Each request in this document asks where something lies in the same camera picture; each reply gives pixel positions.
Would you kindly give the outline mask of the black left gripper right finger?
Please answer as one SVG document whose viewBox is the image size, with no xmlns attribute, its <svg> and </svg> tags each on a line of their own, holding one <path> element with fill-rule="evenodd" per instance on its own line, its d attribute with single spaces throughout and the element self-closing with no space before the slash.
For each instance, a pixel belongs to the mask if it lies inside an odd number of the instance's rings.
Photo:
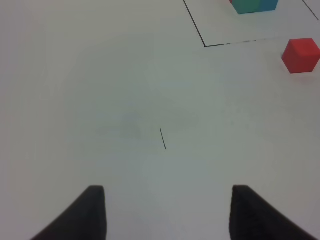
<svg viewBox="0 0 320 240">
<path fill-rule="evenodd" d="M 229 235 L 232 240 L 314 240 L 247 185 L 232 187 Z"/>
</svg>

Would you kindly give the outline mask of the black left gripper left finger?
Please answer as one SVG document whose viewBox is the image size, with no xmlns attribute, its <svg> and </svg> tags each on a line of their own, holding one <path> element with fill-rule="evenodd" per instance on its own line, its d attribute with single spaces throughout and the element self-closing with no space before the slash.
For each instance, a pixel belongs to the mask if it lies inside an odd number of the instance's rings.
<svg viewBox="0 0 320 240">
<path fill-rule="evenodd" d="M 107 231 L 105 190 L 92 185 L 33 239 L 105 240 Z"/>
</svg>

